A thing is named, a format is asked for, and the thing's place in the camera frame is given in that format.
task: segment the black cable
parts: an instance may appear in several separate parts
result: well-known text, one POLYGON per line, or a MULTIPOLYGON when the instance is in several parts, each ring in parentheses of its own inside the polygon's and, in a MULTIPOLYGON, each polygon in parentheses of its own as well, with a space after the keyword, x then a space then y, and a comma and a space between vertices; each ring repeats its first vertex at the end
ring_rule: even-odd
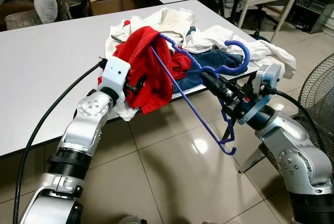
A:
POLYGON ((42 124, 48 117, 48 115, 53 111, 53 109, 61 102, 61 100, 80 82, 82 81, 86 76, 88 76, 91 72, 93 72, 98 67, 105 68, 106 65, 106 59, 102 59, 99 63, 97 63, 94 67, 89 69, 87 72, 85 72, 83 75, 81 75, 75 82, 72 83, 60 96, 59 98, 50 106, 50 108, 46 111, 46 113, 43 115, 43 117, 40 119, 39 123, 35 127, 32 135, 29 138, 29 141, 26 145, 26 148, 23 152, 19 171, 17 174, 17 181, 16 181, 16 189, 15 189, 15 199, 14 199, 14 212, 13 212, 13 224, 18 223, 18 215, 19 215, 19 205, 20 205, 20 194, 21 194, 21 184, 22 184, 22 177, 23 177, 23 170, 25 168, 25 162, 27 159, 27 155, 29 152, 29 149, 32 145, 33 140, 36 137, 36 134, 38 133, 39 129, 41 128, 42 124))
POLYGON ((315 126, 313 120, 311 119, 310 115, 308 114, 308 112, 306 111, 306 109, 298 102, 296 101, 294 98, 292 98, 291 96, 289 96, 288 94, 282 92, 282 91, 279 91, 279 90, 276 90, 274 92, 274 94, 276 95, 279 95, 287 100, 289 100, 290 102, 292 102, 296 107, 298 107, 304 114, 305 114, 305 117, 307 118, 307 120, 309 121, 309 124, 311 125, 311 127, 313 128, 313 131, 318 139, 318 143, 319 143, 319 146, 320 148, 325 151, 325 147, 324 147, 324 144, 323 142, 321 141, 321 137, 319 135, 319 132, 317 130, 317 127, 315 126))

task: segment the floor tile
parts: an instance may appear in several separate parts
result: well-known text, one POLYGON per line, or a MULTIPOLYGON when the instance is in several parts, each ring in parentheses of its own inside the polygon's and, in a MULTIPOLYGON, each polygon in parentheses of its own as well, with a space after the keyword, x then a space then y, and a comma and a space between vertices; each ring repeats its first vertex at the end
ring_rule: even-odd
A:
POLYGON ((305 77, 299 73, 295 73, 292 79, 281 78, 277 85, 277 90, 282 92, 290 92, 299 87, 302 87, 305 81, 305 77))
POLYGON ((289 34, 293 35, 294 37, 298 38, 299 40, 307 40, 307 39, 311 39, 317 36, 321 36, 323 34, 325 34, 322 31, 319 32, 315 32, 315 33, 307 33, 307 32, 303 32, 302 30, 298 30, 296 29, 295 26, 289 24, 289 23, 284 23, 284 28, 283 30, 287 31, 289 34))
MULTIPOLYGON (((217 120, 210 123, 211 127, 222 138, 226 123, 223 120, 217 120)), ((235 124, 234 127, 235 141, 229 142, 226 146, 229 150, 236 147, 234 154, 235 160, 239 165, 242 165, 246 159, 257 149, 261 141, 255 136, 255 131, 248 125, 235 124)), ((263 198, 267 198, 284 187, 284 181, 279 172, 269 162, 268 159, 263 159, 254 167, 246 172, 248 178, 259 191, 263 198)))
POLYGON ((327 55, 306 41, 289 44, 282 47, 297 60, 297 72, 307 77, 327 55))
POLYGON ((261 202, 225 224, 280 224, 265 202, 261 202))
MULTIPOLYGON (((297 41, 300 41, 299 38, 295 37, 293 34, 291 34, 289 30, 289 26, 285 25, 286 22, 281 27, 280 31, 277 32, 276 38, 271 43, 276 46, 283 46, 287 44, 291 44, 297 41)), ((271 40, 271 37, 274 33, 274 23, 271 22, 268 19, 263 19, 261 23, 261 31, 260 36, 266 38, 267 40, 271 40)), ((254 16, 250 16, 249 18, 246 18, 243 22, 243 28, 244 31, 246 31, 248 34, 253 34, 257 30, 257 22, 254 21, 254 16)))
POLYGON ((334 38, 328 34, 324 33, 323 35, 305 40, 304 42, 323 52, 326 57, 334 53, 334 38))
MULTIPOLYGON (((295 90, 287 92, 287 94, 290 95, 295 100, 298 100, 298 96, 300 92, 301 92, 301 88, 297 88, 295 90)), ((287 99, 281 96, 276 96, 272 98, 269 101, 269 105, 273 107, 275 110, 283 111, 288 116, 292 116, 298 113, 298 108, 292 102, 288 101, 287 99)))
POLYGON ((128 215, 162 223, 138 152, 89 170, 79 202, 82 224, 116 224, 128 215))
MULTIPOLYGON (((45 157, 48 158, 54 154, 57 146, 58 142, 45 145, 45 157)), ((101 140, 90 162, 89 169, 136 150, 136 144, 127 122, 120 120, 107 124, 102 128, 101 140)))
POLYGON ((224 223, 262 200, 202 126, 139 154, 164 224, 224 223))
POLYGON ((245 83, 247 83, 248 81, 248 77, 242 78, 242 79, 238 79, 236 82, 240 85, 243 86, 245 83))
MULTIPOLYGON (((24 209, 29 203, 30 198, 32 197, 32 193, 25 194, 20 198, 20 208, 19 208, 19 218, 22 216, 24 209)), ((9 224, 13 223, 13 208, 14 208, 14 200, 4 202, 0 204, 0 223, 1 224, 9 224)))
MULTIPOLYGON (((44 147, 29 151, 23 172, 21 194, 26 194, 35 190, 40 177, 44 172, 43 160, 44 147)), ((14 198, 17 171, 20 161, 21 154, 0 160, 0 171, 5 175, 1 176, 0 180, 0 203, 14 198)))
POLYGON ((220 119, 222 117, 219 100, 210 91, 198 93, 193 95, 191 98, 208 122, 220 119))
POLYGON ((289 193, 286 189, 266 199, 266 203, 281 224, 290 224, 293 216, 289 193))
POLYGON ((137 115, 129 122, 138 149, 200 124, 201 122, 184 100, 174 101, 147 115, 137 115))

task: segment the pile of clothes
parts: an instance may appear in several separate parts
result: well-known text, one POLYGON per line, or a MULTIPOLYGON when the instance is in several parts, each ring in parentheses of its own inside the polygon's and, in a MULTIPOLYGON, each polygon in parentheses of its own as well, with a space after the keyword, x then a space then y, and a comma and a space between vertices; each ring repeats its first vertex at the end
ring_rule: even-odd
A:
MULTIPOLYGON (((176 52, 169 42, 158 37, 160 32, 171 38, 179 48, 190 52, 201 66, 239 67, 243 62, 243 51, 237 46, 224 44, 226 40, 239 40, 248 47, 250 60, 257 65, 280 64, 280 76, 285 78, 291 78, 296 71, 295 58, 285 50, 262 40, 246 42, 221 26, 200 31, 193 26, 194 20, 190 10, 164 8, 145 19, 133 16, 131 20, 122 20, 118 26, 110 27, 105 57, 116 56, 130 63, 130 85, 136 86, 145 78, 145 85, 139 92, 130 92, 125 101, 117 102, 114 110, 124 120, 132 119, 138 110, 146 114, 168 104, 172 94, 178 92, 154 56, 151 46, 182 90, 200 84, 196 66, 186 55, 176 52)), ((222 74, 239 75, 246 70, 222 74)))

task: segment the fan grille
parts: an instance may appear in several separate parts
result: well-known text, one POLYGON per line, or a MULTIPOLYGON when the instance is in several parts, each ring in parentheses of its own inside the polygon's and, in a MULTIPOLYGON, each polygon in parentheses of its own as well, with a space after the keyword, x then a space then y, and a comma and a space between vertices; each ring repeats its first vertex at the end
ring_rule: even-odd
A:
POLYGON ((334 54, 323 60, 308 76, 299 103, 314 121, 321 140, 317 140, 305 115, 299 110, 302 126, 313 144, 327 154, 334 167, 334 54))

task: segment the robotic arm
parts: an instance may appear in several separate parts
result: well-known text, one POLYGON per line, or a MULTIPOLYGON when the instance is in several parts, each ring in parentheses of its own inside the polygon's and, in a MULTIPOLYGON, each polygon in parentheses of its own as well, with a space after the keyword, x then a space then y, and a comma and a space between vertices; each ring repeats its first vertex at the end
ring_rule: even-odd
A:
POLYGON ((276 87, 279 66, 262 66, 243 87, 210 72, 200 74, 205 86, 226 104, 223 110, 247 123, 273 153, 290 194, 292 224, 333 224, 334 190, 329 158, 310 141, 305 129, 266 103, 276 87))
MULTIPOLYGON (((98 91, 82 99, 68 125, 50 168, 42 175, 20 224, 79 224, 82 205, 79 198, 89 163, 101 136, 101 128, 112 108, 124 100, 129 87, 126 78, 130 65, 119 58, 108 60, 98 91)), ((294 211, 293 224, 334 222, 332 167, 328 157, 310 141, 296 121, 266 104, 276 87, 277 66, 264 66, 251 83, 240 87, 210 71, 200 74, 204 85, 225 102, 224 111, 247 123, 274 154, 294 211)), ((129 218, 124 223, 140 223, 129 218)))
POLYGON ((84 189, 89 163, 112 108, 124 101, 130 65, 117 57, 108 60, 98 91, 91 91, 77 107, 57 152, 20 220, 21 224, 79 224, 82 212, 76 198, 84 189))

